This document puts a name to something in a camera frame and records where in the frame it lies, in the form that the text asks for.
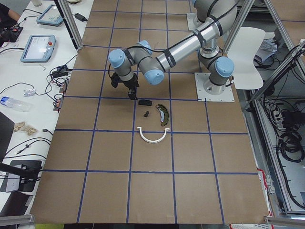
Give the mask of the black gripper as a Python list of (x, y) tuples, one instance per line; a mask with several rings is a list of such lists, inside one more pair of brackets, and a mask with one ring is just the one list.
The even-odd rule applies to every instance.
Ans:
[(124, 85), (129, 88), (128, 96), (131, 100), (138, 100), (137, 88), (139, 87), (138, 76), (133, 74), (133, 77), (128, 81), (123, 81)]

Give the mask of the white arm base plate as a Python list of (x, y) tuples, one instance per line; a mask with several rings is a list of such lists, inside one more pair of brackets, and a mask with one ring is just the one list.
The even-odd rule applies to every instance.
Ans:
[(195, 73), (197, 100), (199, 102), (234, 102), (230, 80), (224, 85), (211, 83), (210, 73)]

